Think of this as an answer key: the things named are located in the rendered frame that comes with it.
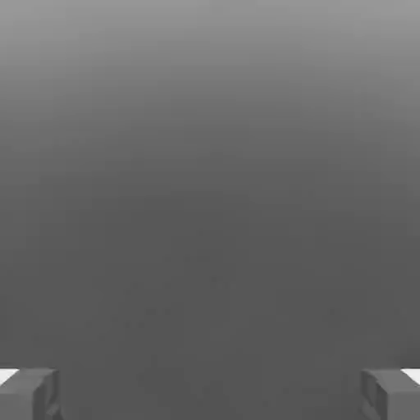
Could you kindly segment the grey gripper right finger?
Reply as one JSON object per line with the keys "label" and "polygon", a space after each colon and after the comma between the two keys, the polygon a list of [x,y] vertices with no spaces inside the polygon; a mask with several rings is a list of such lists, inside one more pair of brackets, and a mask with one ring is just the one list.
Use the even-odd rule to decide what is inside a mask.
{"label": "grey gripper right finger", "polygon": [[420,420],[420,368],[363,369],[360,390],[366,420]]}

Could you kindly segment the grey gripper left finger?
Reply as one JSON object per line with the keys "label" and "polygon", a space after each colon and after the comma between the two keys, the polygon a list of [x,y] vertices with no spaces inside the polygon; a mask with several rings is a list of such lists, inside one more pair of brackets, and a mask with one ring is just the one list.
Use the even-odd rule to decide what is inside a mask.
{"label": "grey gripper left finger", "polygon": [[0,420],[62,420],[60,372],[0,368]]}

